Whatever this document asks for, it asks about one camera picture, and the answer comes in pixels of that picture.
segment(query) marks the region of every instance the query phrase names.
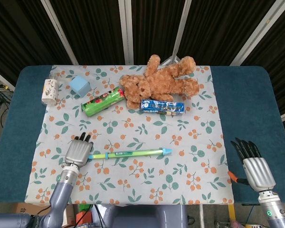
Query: green can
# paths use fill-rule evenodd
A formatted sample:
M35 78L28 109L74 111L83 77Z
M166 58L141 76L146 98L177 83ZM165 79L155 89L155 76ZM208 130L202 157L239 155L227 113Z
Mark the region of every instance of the green can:
M90 117L122 100L124 100L124 92L120 87L116 87L81 106L85 114Z

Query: pen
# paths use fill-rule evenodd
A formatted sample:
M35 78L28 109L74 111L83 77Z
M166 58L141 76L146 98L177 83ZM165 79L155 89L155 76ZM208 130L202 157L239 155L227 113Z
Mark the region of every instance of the pen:
M145 156L145 155L168 155L172 153L172 149L159 148L155 150L141 150L141 151L123 151L115 153L105 154L90 154L89 159L109 159L109 158L120 158L120 157L134 157L134 156Z

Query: blue toothpaste box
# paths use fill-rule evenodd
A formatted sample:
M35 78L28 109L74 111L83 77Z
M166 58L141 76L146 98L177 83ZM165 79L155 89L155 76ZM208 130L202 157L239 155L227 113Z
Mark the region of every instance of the blue toothpaste box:
M185 104L180 102L142 100L141 110L165 115L182 115L185 111Z

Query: metal robot hand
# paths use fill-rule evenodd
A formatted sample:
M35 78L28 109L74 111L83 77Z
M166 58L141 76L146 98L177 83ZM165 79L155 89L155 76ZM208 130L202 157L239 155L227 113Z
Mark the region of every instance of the metal robot hand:
M236 141L237 143L231 141L231 144L237 150L247 179L237 178L229 171L230 178L234 182L250 185L259 193L258 201L271 228L285 228L285 209L278 194L272 192L276 182L266 160L261 157L260 151L253 142L238 138Z
M63 211L70 199L79 169L87 163L89 153L93 147L93 143L89 143L91 136L88 135L85 138L85 135L84 132L80 138L76 136L66 153L66 164L49 201L51 211L41 219L41 228L61 228L62 226Z

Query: blue table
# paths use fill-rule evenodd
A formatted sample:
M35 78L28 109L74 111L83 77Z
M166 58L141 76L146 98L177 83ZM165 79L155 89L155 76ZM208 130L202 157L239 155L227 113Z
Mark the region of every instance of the blue table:
M0 139L0 202L22 202L46 107L41 104L51 66L24 68L17 82ZM253 141L276 180L274 190L285 202L285 131L268 73L257 66L211 67L229 170L245 177L230 144L238 137ZM257 203L249 186L232 184L236 203Z

